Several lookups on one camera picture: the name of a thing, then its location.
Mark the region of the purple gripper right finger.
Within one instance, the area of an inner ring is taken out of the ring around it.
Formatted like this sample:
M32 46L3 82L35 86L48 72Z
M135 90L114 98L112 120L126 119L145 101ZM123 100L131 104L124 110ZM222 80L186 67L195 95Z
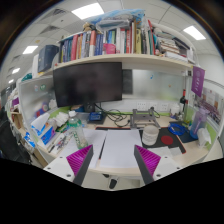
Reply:
M134 156L140 169L145 185L154 181L153 174L160 162L161 157L141 146L134 146Z

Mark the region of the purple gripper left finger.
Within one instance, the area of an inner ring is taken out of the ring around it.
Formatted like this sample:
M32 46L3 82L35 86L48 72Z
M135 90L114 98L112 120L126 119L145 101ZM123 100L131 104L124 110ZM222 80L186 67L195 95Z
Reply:
M93 156L93 146L89 145L66 157L75 177L73 183L81 186Z

